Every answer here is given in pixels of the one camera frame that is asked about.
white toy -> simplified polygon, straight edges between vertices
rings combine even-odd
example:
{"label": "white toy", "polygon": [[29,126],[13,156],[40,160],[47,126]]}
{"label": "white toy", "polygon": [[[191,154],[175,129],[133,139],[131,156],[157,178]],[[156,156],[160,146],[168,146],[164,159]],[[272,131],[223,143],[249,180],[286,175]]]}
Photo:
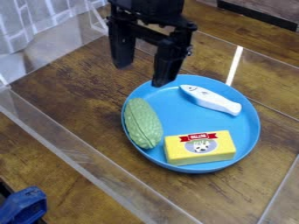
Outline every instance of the white toy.
{"label": "white toy", "polygon": [[241,105],[211,92],[208,89],[191,85],[180,85],[180,88],[187,95],[193,97],[195,103],[199,106],[225,112],[233,116],[239,114]]}

